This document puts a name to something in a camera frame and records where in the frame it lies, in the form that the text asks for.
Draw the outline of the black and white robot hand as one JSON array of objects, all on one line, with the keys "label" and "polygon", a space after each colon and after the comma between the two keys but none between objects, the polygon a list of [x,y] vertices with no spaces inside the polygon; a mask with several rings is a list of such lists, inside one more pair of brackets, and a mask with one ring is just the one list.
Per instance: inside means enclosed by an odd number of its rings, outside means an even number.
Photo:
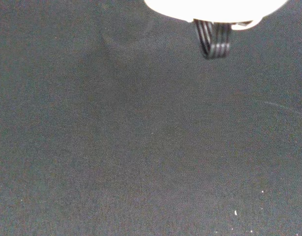
[{"label": "black and white robot hand", "polygon": [[162,15],[194,23],[203,56],[224,58],[232,31],[248,30],[277,11],[287,0],[147,0]]}]

